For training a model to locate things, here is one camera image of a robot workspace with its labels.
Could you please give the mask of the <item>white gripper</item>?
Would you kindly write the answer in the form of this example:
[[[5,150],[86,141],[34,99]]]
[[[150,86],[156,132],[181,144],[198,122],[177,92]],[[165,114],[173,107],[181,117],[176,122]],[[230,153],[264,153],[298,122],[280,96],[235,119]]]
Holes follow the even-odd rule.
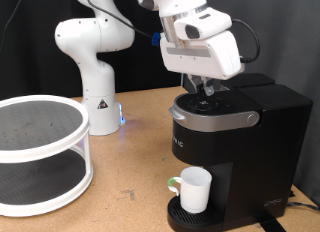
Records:
[[[189,41],[186,48],[178,48],[162,37],[160,49],[167,70],[191,74],[188,79],[199,94],[204,87],[205,94],[212,96],[220,89],[220,80],[229,79],[242,70],[237,43],[230,31],[205,40]]]

